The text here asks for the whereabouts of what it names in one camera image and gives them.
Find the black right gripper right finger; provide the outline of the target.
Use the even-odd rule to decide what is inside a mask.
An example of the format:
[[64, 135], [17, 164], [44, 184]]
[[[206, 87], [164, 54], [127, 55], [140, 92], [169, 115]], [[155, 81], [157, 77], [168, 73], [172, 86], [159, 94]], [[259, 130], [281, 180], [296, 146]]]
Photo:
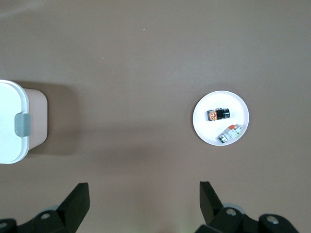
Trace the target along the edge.
[[225, 207], [210, 182], [200, 182], [200, 209], [205, 220], [197, 233], [296, 233], [298, 230], [286, 218], [263, 214], [251, 219], [237, 208]]

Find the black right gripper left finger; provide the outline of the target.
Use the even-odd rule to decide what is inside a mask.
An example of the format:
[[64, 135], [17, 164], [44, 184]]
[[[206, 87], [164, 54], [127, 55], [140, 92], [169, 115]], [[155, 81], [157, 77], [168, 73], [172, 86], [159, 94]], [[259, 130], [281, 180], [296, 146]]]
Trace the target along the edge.
[[13, 218], [0, 220], [2, 233], [75, 233], [90, 208], [89, 185], [79, 183], [56, 208], [17, 225]]

